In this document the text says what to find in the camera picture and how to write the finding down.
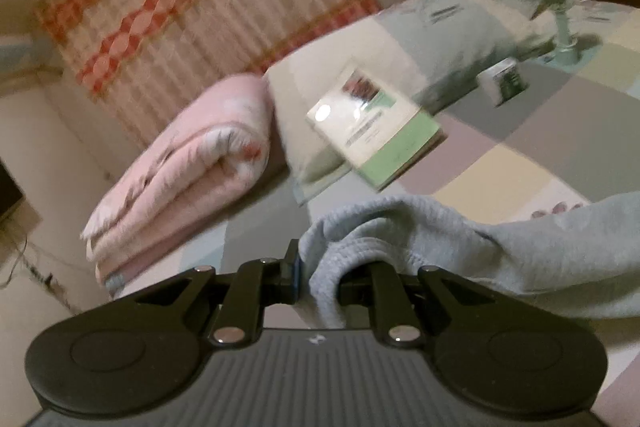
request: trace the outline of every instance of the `silver screw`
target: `silver screw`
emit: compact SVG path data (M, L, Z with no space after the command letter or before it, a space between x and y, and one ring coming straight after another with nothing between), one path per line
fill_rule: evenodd
M220 328L213 333L213 338L220 344L236 344L244 339L244 331L235 326Z
M420 338L420 330L413 326L400 325L391 328L389 336L396 342L413 342Z

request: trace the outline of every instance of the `bed sheet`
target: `bed sheet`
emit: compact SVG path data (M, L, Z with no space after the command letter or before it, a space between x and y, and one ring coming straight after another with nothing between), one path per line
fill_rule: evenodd
M521 67L529 89L509 102L494 107L476 89L451 105L436 117L447 139L382 195L431 196L470 219L501 223L530 219L560 201L571 207L640 190L640 10L580 1L570 19L580 34L580 63L562 67L552 55L528 60ZM378 196L354 172L305 204L294 192L294 181L285 177L253 194L125 293L198 264L229 272L250 259L281 257L289 239L319 216ZM303 327L282 308L268 311L266 324ZM629 379L640 386L640 319L594 327L610 360L596 409L633 418L629 425L636 427L640 404L621 404L620 396ZM610 424L622 427L622 421Z

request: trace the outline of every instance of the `fan stand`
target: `fan stand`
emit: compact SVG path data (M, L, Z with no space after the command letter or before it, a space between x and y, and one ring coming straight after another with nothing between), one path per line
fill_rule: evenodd
M569 19L566 16L566 8L562 6L554 10L556 23L558 24L558 35L554 39L556 44L555 59L562 66L573 66L580 61L578 52L578 39L571 35L569 31Z

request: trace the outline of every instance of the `white logo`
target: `white logo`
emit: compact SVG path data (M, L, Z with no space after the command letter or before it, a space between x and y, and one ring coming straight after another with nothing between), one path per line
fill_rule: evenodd
M315 346L319 346L320 344L322 344L324 341L326 340L326 336L324 335L316 335L314 337L309 337L308 341L312 344L314 344Z

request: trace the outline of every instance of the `patterned curtain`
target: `patterned curtain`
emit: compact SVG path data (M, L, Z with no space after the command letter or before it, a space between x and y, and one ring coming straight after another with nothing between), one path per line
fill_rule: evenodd
M263 73L376 0L44 0L37 10L78 81L140 144L221 77Z

